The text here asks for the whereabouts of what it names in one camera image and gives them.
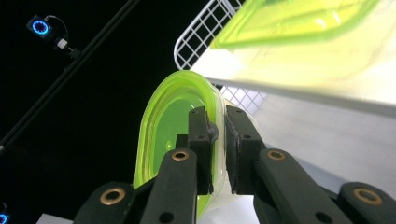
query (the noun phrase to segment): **wire mesh basket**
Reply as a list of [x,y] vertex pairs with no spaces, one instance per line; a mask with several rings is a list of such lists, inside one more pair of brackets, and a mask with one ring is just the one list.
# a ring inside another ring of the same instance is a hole
[[[174,59],[177,68],[191,69],[242,4],[243,0],[210,0],[175,44]],[[225,99],[252,115],[266,96],[264,92],[230,86],[224,86],[220,91]]]

